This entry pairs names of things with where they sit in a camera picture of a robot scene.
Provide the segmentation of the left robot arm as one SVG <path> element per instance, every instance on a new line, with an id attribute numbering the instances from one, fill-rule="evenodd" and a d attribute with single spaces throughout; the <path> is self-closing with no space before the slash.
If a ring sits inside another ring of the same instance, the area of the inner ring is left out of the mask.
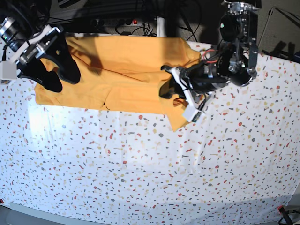
<path id="1" fill-rule="evenodd" d="M 224 88 L 229 83 L 247 86 L 256 78 L 257 71 L 257 11 L 259 0 L 225 0 L 227 12 L 220 20 L 221 42 L 212 48 L 213 55 L 190 68 L 179 67 L 179 80 L 172 77 L 166 84 L 167 90 L 160 97 L 184 91 L 205 94 Z"/>

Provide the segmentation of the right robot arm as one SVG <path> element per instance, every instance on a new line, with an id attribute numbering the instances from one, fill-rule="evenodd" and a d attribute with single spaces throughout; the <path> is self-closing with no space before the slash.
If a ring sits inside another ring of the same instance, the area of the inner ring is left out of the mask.
<path id="1" fill-rule="evenodd" d="M 0 83 L 18 78 L 61 92 L 61 81 L 77 84 L 81 74 L 61 26 L 49 24 L 51 1 L 0 2 Z"/>

